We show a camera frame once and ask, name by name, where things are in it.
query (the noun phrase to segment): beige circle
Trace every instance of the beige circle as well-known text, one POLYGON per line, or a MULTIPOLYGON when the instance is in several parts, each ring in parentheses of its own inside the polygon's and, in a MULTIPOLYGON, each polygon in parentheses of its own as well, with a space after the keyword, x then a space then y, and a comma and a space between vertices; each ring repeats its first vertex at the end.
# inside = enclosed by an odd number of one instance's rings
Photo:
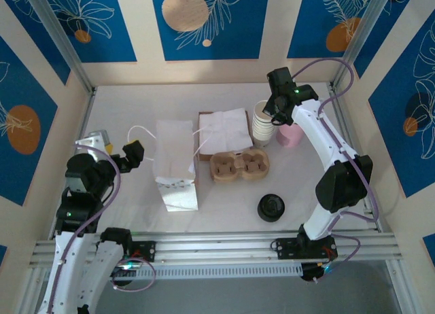
POLYGON ((162 13, 169 27, 179 32, 197 30, 209 19, 205 0, 164 0, 162 13))
POLYGON ((205 47, 209 47, 209 46, 211 46, 211 41, 208 40, 208 39, 205 39, 205 40, 203 41, 203 46, 205 46, 205 47))

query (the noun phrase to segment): black bracket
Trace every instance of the black bracket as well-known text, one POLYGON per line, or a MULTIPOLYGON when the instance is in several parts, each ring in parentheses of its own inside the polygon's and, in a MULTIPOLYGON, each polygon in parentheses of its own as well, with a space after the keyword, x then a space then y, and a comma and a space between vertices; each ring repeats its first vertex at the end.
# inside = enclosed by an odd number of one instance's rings
POLYGON ((133 241, 132 249, 132 258, 143 258, 150 263, 154 262, 156 256, 155 241, 133 241))
POLYGON ((129 255, 132 252, 131 233, 129 229, 106 228, 106 230, 101 233, 100 241, 102 243, 105 241, 114 241, 118 245, 122 245, 124 255, 129 255))
POLYGON ((302 248, 297 238, 278 238, 272 243, 273 250, 278 254, 278 260, 310 260, 327 258, 333 261, 338 257, 335 240, 331 236, 309 241, 307 247, 302 248))
POLYGON ((272 124, 281 126, 293 124, 292 112, 295 106, 307 100, 318 100, 319 96, 310 85, 296 86, 287 67, 278 68, 267 74, 272 95, 263 112, 273 118, 272 124))
POLYGON ((111 156, 121 173, 129 173, 131 169, 137 168, 143 160, 144 148, 139 141, 131 142, 122 148, 126 156, 121 158, 119 154, 111 156))
MULTIPOLYGON (((373 169, 370 156, 356 156, 355 163, 369 182, 373 169)), ((366 197, 367 190, 349 161, 336 161, 316 185, 315 195, 321 207, 330 213, 336 213, 343 207, 356 205, 366 197)))

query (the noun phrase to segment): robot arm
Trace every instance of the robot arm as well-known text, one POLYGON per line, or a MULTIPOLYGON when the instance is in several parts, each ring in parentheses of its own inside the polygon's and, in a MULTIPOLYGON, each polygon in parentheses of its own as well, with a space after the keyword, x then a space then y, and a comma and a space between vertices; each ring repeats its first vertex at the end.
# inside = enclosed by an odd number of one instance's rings
MULTIPOLYGON (((89 137, 76 142, 107 153, 111 149, 105 130, 91 133, 89 137)), ((123 147, 126 157, 111 156, 121 173, 137 168, 143 160, 143 148, 135 141, 123 147)), ((76 154, 67 163, 68 187, 62 195, 62 202, 56 213, 56 251, 46 294, 39 314, 92 314, 116 264, 124 255, 131 254, 132 240, 130 231, 108 228, 101 234, 94 260, 83 275, 88 250, 94 242, 98 218, 89 224, 73 240, 65 261, 61 256, 77 229, 100 211, 104 204, 101 200, 110 186, 114 184, 115 171, 112 165, 94 152, 76 154), (58 266, 62 265, 56 277, 58 266), (55 290, 51 310, 48 308, 52 290, 55 290)))
POLYGON ((370 180, 372 161, 368 156, 358 156, 339 135, 324 112, 319 115, 319 97, 309 85, 296 86, 287 67, 270 72, 268 80, 272 96, 263 112, 272 117, 272 123, 277 126, 299 125, 319 154, 325 170, 325 175, 315 189, 319 203, 299 232, 298 246, 304 248, 310 241, 329 237, 328 227, 340 212, 356 205, 367 195, 361 179, 343 152, 346 151, 355 161, 367 181, 370 180), (330 136, 321 119, 340 145, 330 136))

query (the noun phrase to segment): paper cup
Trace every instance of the paper cup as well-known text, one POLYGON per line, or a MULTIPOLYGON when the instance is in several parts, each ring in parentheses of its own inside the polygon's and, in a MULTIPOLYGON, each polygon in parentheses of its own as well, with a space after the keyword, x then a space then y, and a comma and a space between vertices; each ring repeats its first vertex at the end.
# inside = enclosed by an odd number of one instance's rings
POLYGON ((261 122, 257 120, 257 118, 252 120, 252 124, 257 124, 258 126, 273 126, 271 122, 261 122))
POLYGON ((271 141, 270 139, 268 139, 267 141, 262 141, 260 139, 256 139, 255 137, 252 140, 254 142, 254 146, 258 149, 266 147, 271 141))
POLYGON ((266 126, 258 126, 256 124, 252 125, 252 130, 256 130, 259 133, 271 133, 275 131, 274 126, 266 127, 266 126))
POLYGON ((254 115, 253 118, 258 119, 261 122, 271 122, 272 118, 265 113, 263 113, 264 107, 266 107, 267 100, 263 100, 258 102, 254 107, 254 115))
POLYGON ((255 130, 252 131, 252 136, 255 137, 256 139, 260 139, 262 141, 266 141, 272 138, 273 136, 273 132, 271 133, 260 133, 257 132, 255 130))

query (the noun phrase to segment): white paper bag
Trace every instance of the white paper bag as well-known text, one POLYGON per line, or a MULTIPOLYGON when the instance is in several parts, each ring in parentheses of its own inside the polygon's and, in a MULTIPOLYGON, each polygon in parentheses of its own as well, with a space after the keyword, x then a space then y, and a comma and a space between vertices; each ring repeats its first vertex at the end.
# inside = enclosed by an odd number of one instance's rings
POLYGON ((168 211, 198 210, 192 121, 158 120, 153 173, 168 211))

